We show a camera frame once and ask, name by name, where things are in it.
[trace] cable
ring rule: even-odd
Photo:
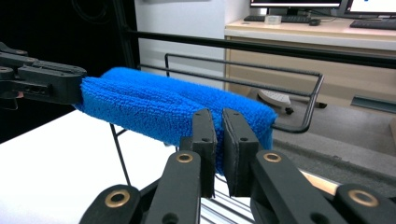
[[[81,6],[78,3],[78,0],[71,0],[73,9],[77,12],[77,14],[86,22],[92,23],[92,24],[98,24],[98,25],[103,25],[109,22],[109,20],[103,21],[105,16],[107,15],[107,4],[102,1],[103,7],[101,12],[96,15],[96,16],[89,16],[87,13],[84,12],[84,10],[81,8]]]

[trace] desk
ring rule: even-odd
[[[236,41],[396,57],[396,31],[349,28],[350,23],[352,20],[341,19],[323,20],[320,26],[309,26],[304,23],[265,25],[263,22],[235,21],[226,25],[224,32],[227,39]],[[325,78],[318,101],[325,104],[351,106],[352,99],[358,95],[393,102],[396,99],[396,70],[393,69],[259,54],[234,49],[227,50],[226,58],[230,61],[320,72]],[[232,65],[226,66],[226,77],[297,91],[311,91],[314,85],[314,80],[301,76],[263,72]],[[226,88],[241,94],[249,92],[249,88],[235,85],[227,85]]]
[[[133,132],[120,146],[138,189],[162,175],[175,151]],[[1,144],[0,179],[7,224],[78,223],[102,190],[126,184],[109,124],[79,111]]]

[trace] blue towel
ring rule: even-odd
[[[76,109],[174,146],[180,137],[192,136],[193,113],[208,108],[219,141],[216,171],[221,175],[223,108],[239,111],[262,146],[272,148],[274,110],[234,93],[123,67],[85,77],[81,91],[83,100]]]

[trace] white table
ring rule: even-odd
[[[175,151],[126,132],[120,146],[131,184],[142,189]],[[0,223],[78,223],[96,198],[125,184],[109,124],[71,112],[0,145]]]

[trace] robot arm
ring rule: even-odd
[[[0,42],[0,99],[27,99],[61,105],[81,101],[79,85],[87,72],[73,65],[39,61]]]

